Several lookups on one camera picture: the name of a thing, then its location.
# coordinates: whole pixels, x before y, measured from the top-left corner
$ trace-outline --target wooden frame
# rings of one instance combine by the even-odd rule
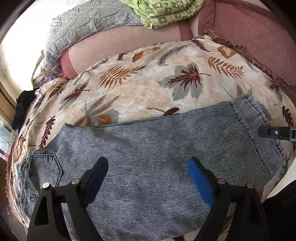
[[[15,115],[16,102],[8,94],[4,86],[0,83],[0,115],[8,122],[12,123]]]

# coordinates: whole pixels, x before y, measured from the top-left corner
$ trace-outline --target green bedding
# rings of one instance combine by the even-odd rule
[[[152,29],[189,18],[196,14],[205,0],[120,0],[132,7],[144,26]]]

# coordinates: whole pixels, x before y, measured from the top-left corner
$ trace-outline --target fleece blanket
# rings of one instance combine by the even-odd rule
[[[168,42],[103,59],[77,78],[58,78],[36,91],[8,162],[8,196],[20,211],[17,165],[41,150],[64,123],[99,126],[184,113],[248,93],[271,125],[293,126],[296,109],[277,83],[233,49],[209,36]],[[295,143],[281,141],[283,165],[260,191],[264,200],[295,158]]]
[[[205,0],[120,0],[132,7],[144,26],[152,29],[189,18]]]

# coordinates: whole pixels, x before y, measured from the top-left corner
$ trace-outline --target pink fabric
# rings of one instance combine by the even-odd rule
[[[204,29],[213,29],[215,22],[215,1],[205,0],[202,9],[188,19],[193,36],[204,34]]]
[[[278,22],[259,13],[216,2],[214,30],[265,62],[289,84],[296,84],[296,45]]]
[[[77,72],[72,66],[72,63],[69,58],[69,50],[67,50],[60,58],[61,68],[63,70],[64,75],[68,79],[74,79],[77,77]]]
[[[70,47],[61,57],[62,70],[71,74],[74,74],[74,70],[77,77],[77,74],[104,58],[158,43],[191,39],[192,32],[185,20],[152,30],[144,26],[109,29]]]

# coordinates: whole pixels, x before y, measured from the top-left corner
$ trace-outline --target white wall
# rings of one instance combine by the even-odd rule
[[[1,83],[14,89],[13,96],[33,89],[32,73],[45,47],[52,18],[86,1],[36,0],[16,20],[0,45],[0,71],[6,79],[1,77]]]
[[[11,86],[11,84],[8,82],[7,78],[3,74],[3,72],[0,70],[0,82],[6,89],[6,91],[9,93],[11,98],[16,102],[16,99],[18,98],[19,94],[15,91],[15,89]]]

